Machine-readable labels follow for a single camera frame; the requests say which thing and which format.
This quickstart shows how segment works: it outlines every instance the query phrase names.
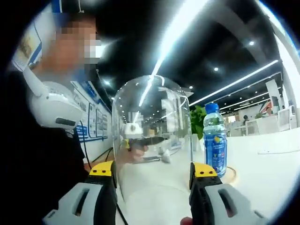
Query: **plastic bottle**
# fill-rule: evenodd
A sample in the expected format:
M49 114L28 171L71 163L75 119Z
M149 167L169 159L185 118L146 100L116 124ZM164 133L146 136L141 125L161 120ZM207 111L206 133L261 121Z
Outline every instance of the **plastic bottle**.
M219 113L219 106L210 103L205 106L204 147L205 163L212 166L219 177L224 176L227 167L227 139L224 119Z

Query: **clear glass dome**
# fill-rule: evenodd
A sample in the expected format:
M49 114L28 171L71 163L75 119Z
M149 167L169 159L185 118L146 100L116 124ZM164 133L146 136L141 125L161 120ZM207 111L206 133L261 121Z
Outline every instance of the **clear glass dome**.
M166 221L157 218L158 224L179 224L191 216L191 125L181 87L158 75L127 82L113 101L112 127L118 183L129 221L153 224L155 215L165 210L174 214Z

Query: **white table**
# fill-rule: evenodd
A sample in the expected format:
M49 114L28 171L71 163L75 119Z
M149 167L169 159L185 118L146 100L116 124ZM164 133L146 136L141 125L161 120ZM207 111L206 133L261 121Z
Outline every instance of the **white table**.
M300 128L275 134L228 138L227 165L237 171L237 179L231 185L250 200L254 210L269 219L278 214L294 188L300 171L300 151L263 154L263 149L268 149L273 139L282 138L286 143L294 142L293 148L297 150L300 148L297 136L300 136ZM202 151L194 154L194 161L204 162ZM142 221L144 225L173 225L179 224L181 218L191 216L188 203L189 159L185 151L172 155L170 165L162 162L127 165L121 175L126 202L122 203L122 210L129 212L129 224L140 225Z

